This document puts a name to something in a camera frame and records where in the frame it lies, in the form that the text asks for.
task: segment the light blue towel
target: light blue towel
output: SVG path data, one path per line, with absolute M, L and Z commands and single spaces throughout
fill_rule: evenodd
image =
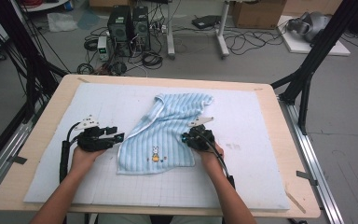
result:
M 160 94 L 121 144 L 118 174 L 158 174 L 178 166 L 194 166 L 193 152 L 181 141 L 213 97 L 202 93 Z

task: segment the computer tower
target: computer tower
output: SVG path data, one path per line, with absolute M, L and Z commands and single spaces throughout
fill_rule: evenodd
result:
M 136 7 L 132 11 L 132 22 L 134 27 L 135 45 L 137 50 L 150 50 L 150 32 L 147 7 Z
M 130 6 L 113 6 L 107 22 L 112 43 L 126 42 L 133 39 L 133 25 Z

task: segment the desk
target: desk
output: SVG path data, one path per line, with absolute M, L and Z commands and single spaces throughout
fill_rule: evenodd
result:
M 229 2 L 230 1 L 224 1 L 223 3 L 223 10 L 222 10 L 222 17 L 220 21 L 220 27 L 218 30 L 216 30 L 216 37 L 217 41 L 219 42 L 220 49 L 222 50 L 222 59 L 226 58 L 229 55 L 228 48 L 226 45 L 225 38 L 223 37 L 223 32 L 225 31 L 225 25 L 226 25 L 226 18 L 228 14 L 228 8 L 229 8 Z M 168 27 L 167 27 L 167 48 L 168 48 L 168 56 L 170 59 L 175 58 L 175 46 L 173 45 L 173 33 L 172 33 L 172 0 L 168 0 Z
M 84 82 L 108 83 L 140 86 L 189 87 L 221 90 L 254 91 L 260 103 L 268 129 L 270 142 L 274 148 L 282 182 L 290 202 L 290 210 L 284 212 L 253 212 L 256 217 L 318 217 L 319 205 L 307 179 L 297 177 L 296 171 L 304 172 L 275 93 L 270 85 L 252 83 L 217 82 L 204 80 L 180 80 L 143 77 L 97 77 L 66 76 L 54 93 L 47 108 L 34 126 L 20 156 L 28 159 L 23 164 L 13 163 L 0 186 L 0 210 L 35 211 L 42 204 L 24 203 L 23 198 L 34 178 L 34 171 L 48 146 L 62 115 L 75 95 L 77 87 Z M 220 216 L 220 209 L 107 206 L 73 204 L 70 212 L 123 213 L 123 214 L 160 214 Z

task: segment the forearm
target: forearm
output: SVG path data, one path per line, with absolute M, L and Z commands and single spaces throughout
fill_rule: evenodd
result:
M 255 219 L 243 202 L 237 191 L 228 182 L 223 172 L 217 171 L 209 173 L 213 185 L 219 197 L 223 217 L 227 224 L 233 223 L 255 223 Z
M 31 223 L 62 223 L 75 197 L 83 176 L 69 173 L 48 201 L 31 220 Z

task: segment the cardboard box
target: cardboard box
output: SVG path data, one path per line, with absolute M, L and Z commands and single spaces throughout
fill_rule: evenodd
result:
M 319 11 L 333 15 L 342 0 L 287 0 L 283 15 L 301 16 L 304 12 Z
M 89 0 L 90 7 L 131 6 L 131 0 Z
M 286 0 L 262 0 L 257 3 L 236 3 L 232 18 L 236 27 L 275 29 Z

